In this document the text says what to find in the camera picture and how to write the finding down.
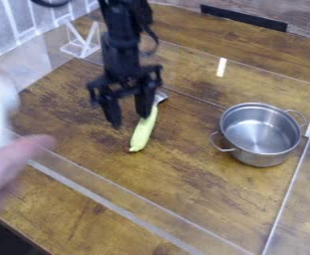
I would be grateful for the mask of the blurred human hand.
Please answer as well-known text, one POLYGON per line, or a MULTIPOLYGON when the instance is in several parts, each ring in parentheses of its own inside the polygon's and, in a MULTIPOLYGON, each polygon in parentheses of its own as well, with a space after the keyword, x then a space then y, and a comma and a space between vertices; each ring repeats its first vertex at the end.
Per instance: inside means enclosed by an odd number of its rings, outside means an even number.
MULTIPOLYGON (((1 70, 0 74, 10 79, 1 70)), ((54 143, 54 139, 45 134, 31 134, 18 138, 13 138, 10 134, 9 142, 0 148, 0 211, 27 161, 35 159, 45 149, 54 146, 54 143)))

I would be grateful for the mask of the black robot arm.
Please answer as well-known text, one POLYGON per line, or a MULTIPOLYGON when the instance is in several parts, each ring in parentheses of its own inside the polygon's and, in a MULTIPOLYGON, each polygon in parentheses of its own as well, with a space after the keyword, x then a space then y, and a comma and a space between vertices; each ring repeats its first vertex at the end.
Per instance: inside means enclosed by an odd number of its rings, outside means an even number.
POLYGON ((153 12, 148 0, 98 0, 106 31, 101 34, 102 74, 86 83, 90 105, 100 106, 113 128, 121 125, 118 99, 134 97, 136 113, 146 118, 161 86, 161 65, 141 65, 157 37, 150 29, 153 12))

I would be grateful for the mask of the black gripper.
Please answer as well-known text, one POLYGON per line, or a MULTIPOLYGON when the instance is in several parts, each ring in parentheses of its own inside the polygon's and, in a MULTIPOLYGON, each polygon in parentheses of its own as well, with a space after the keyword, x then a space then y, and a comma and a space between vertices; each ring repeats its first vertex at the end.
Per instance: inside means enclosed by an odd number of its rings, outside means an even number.
POLYGON ((155 90, 161 85, 161 65, 140 65, 138 43, 113 43, 101 37, 104 73, 86 84, 90 105, 100 107, 113 128, 121 126, 118 98, 134 95, 136 113, 145 119, 152 111, 155 90))

